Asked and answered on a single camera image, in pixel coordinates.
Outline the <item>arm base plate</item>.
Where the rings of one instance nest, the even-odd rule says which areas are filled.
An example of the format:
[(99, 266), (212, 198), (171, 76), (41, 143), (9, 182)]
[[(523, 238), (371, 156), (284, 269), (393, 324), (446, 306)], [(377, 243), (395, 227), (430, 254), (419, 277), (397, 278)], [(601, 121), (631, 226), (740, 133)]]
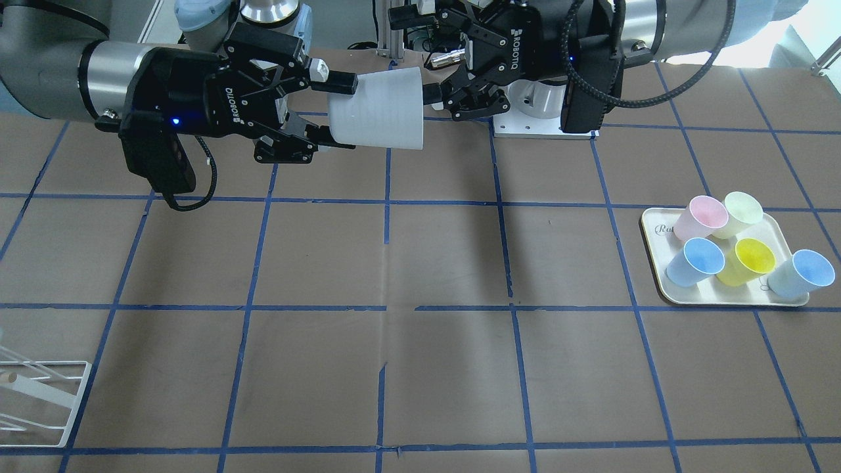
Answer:
[(518, 80), (508, 85), (505, 92), (510, 107), (493, 117), (493, 136), (496, 138), (589, 140), (600, 137), (598, 131), (566, 133), (561, 130), (566, 84)]

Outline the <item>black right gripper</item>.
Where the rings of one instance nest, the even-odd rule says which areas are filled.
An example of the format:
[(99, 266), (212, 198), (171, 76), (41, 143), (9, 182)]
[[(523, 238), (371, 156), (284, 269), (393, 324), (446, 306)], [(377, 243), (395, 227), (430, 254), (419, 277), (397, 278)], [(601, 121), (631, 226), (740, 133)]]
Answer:
[(289, 94), (314, 91), (354, 95), (358, 76), (311, 59), (303, 39), (258, 26), (235, 26), (222, 52), (153, 46), (139, 57), (117, 105), (96, 106), (95, 126), (118, 135), (126, 114), (159, 111), (180, 135), (240, 135), (255, 142), (263, 164), (308, 164), (321, 148), (339, 143), (328, 125), (283, 110)]

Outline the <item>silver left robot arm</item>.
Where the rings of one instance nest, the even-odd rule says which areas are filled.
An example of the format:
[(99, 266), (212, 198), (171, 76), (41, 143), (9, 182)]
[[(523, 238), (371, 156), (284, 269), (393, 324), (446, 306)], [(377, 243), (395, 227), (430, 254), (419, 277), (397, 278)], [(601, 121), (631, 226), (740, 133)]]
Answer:
[[(396, 1), (391, 30), (429, 27), (459, 39), (463, 59), (424, 102), (456, 121), (522, 116), (564, 134), (598, 131), (613, 108), (648, 108), (693, 87), (726, 46), (803, 1)], [(654, 98), (623, 99), (625, 69), (706, 51), (705, 65)]]

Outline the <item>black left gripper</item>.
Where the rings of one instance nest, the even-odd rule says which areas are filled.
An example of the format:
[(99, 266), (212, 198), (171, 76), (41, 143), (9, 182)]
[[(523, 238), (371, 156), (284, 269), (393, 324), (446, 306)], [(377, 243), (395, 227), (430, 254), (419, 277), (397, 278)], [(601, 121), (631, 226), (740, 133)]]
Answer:
[(490, 1), (480, 8), (453, 1), (447, 8), (420, 13), (416, 5), (388, 9), (391, 31), (442, 24), (465, 40), (466, 62), (442, 83), (422, 87), (424, 105), (440, 104), (455, 121), (480, 119), (512, 110), (507, 87), (520, 80), (564, 75), (560, 33), (570, 1)]

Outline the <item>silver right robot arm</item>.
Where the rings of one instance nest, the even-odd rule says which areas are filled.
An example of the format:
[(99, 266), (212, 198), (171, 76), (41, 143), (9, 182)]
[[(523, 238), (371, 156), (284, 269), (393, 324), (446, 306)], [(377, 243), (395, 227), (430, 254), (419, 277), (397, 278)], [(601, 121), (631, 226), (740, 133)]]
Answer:
[(306, 164), (338, 143), (327, 126), (285, 107), (311, 89), (352, 95), (354, 73), (331, 71), (284, 28), (298, 1), (177, 1), (187, 44), (121, 41), (108, 1), (3, 1), (2, 90), (42, 119), (114, 133), (132, 173), (188, 174), (180, 137), (240, 135), (254, 158)]

